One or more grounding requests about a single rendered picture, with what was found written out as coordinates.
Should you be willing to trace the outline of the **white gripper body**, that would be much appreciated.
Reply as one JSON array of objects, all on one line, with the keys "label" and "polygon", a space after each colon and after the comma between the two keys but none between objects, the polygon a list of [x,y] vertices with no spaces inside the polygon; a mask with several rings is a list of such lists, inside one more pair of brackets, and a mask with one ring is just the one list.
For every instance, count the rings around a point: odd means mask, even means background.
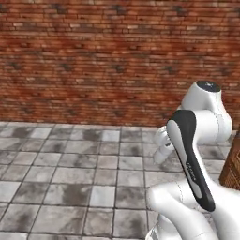
[{"label": "white gripper body", "polygon": [[154,162],[156,164],[162,164],[171,152],[172,146],[170,144],[164,144],[160,146],[153,155]]}]

